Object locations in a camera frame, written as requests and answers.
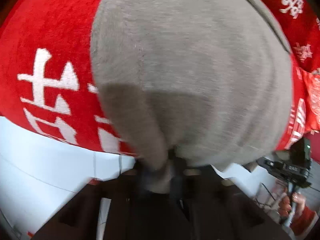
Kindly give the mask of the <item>grey knit garment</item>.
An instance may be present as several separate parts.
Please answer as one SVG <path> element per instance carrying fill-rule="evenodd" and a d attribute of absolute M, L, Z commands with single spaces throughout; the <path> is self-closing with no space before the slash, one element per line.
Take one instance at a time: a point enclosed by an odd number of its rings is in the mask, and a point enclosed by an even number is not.
<path fill-rule="evenodd" d="M 104 112 L 160 193 L 171 148 L 223 170 L 271 153 L 287 126 L 291 49 L 261 0 L 101 0 L 90 54 Z"/>

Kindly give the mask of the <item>red blanket with white lettering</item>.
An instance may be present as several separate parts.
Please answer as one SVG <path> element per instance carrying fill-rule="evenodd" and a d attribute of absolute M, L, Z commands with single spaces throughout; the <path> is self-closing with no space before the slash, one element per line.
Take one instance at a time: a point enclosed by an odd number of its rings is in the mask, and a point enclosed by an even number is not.
<path fill-rule="evenodd" d="M 319 130 L 319 16 L 310 0 L 262 0 L 293 50 L 293 100 L 277 148 Z M 1 9 L 1 116 L 88 150 L 132 155 L 105 118 L 89 44 L 100 0 L 8 0 Z"/>

